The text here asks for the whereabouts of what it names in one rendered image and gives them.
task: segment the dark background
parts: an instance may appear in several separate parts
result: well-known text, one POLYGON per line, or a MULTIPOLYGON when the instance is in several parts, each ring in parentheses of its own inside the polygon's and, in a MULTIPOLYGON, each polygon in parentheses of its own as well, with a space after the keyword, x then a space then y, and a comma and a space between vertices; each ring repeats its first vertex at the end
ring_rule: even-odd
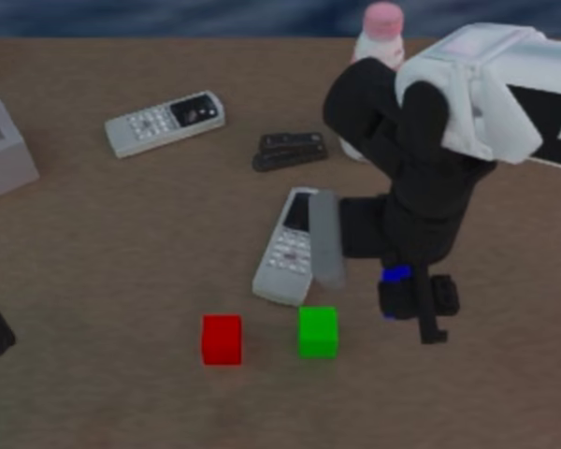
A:
MULTIPOLYGON (((0 0, 0 36, 355 36, 369 0, 0 0)), ((405 36, 466 23, 561 36, 561 0, 398 0, 405 36)))

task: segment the cube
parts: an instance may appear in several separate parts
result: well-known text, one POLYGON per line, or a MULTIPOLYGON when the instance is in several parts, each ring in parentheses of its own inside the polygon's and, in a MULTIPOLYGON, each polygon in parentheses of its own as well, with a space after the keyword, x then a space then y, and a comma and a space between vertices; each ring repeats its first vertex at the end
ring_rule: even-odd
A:
POLYGON ((299 308, 299 355, 335 358, 338 350, 338 316, 334 307, 299 308))
POLYGON ((201 347, 204 365, 240 365, 241 317, 204 315, 201 347))
POLYGON ((38 178, 31 154, 0 100, 0 195, 38 178))

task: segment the remote control screen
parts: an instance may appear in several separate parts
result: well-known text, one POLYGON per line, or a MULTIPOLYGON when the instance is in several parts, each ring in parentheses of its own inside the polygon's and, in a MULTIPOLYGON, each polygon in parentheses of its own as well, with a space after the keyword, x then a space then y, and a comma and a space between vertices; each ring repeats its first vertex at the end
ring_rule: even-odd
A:
POLYGON ((216 105, 205 94, 175 103, 170 106, 170 111, 181 127, 205 122, 218 115, 216 105))
POLYGON ((294 231, 309 232, 309 197, 311 194, 295 195, 283 225, 294 231))

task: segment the white remote control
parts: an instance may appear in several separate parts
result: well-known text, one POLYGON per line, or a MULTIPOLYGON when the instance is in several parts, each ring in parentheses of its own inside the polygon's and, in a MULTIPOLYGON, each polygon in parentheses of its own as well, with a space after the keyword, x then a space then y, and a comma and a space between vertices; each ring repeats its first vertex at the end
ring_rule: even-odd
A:
POLYGON ((312 280, 309 197, 316 193, 309 187, 291 190, 253 278, 255 295, 294 307, 305 301, 312 280))
POLYGON ((106 134, 116 156, 123 158, 205 133, 224 123, 220 99, 204 91, 109 120, 106 134))

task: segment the red cube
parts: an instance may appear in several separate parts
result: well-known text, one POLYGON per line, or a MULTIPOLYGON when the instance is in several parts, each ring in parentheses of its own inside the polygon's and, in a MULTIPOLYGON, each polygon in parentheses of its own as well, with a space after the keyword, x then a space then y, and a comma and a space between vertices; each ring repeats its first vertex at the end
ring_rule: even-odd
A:
POLYGON ((202 360, 205 365, 241 364, 241 317, 202 317, 202 360))

